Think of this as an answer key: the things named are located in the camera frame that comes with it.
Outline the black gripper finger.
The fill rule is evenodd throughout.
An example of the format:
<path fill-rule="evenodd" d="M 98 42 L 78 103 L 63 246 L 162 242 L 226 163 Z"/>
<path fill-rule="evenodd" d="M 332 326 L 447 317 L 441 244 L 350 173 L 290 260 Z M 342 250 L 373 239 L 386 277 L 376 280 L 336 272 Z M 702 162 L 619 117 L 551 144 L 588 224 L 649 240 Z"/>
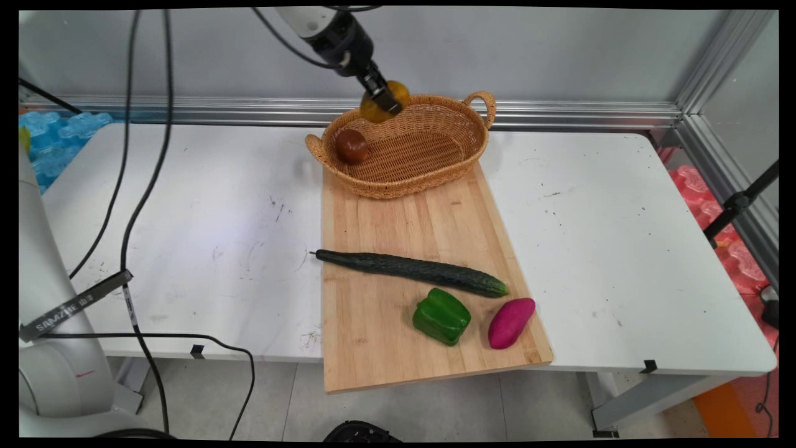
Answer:
<path fill-rule="evenodd" d="M 375 62 L 367 63 L 356 79 L 364 88 L 360 102 L 362 117 L 395 117 L 404 110 L 402 97 L 393 93 Z"/>

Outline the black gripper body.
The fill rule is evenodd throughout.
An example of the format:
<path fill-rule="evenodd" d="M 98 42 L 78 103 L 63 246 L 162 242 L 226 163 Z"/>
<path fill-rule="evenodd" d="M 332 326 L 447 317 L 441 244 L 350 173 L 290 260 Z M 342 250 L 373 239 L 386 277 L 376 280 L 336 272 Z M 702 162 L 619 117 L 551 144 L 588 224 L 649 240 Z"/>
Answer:
<path fill-rule="evenodd" d="M 327 11 L 324 22 L 304 38 L 312 49 L 342 77 L 367 78 L 374 43 L 352 12 Z"/>

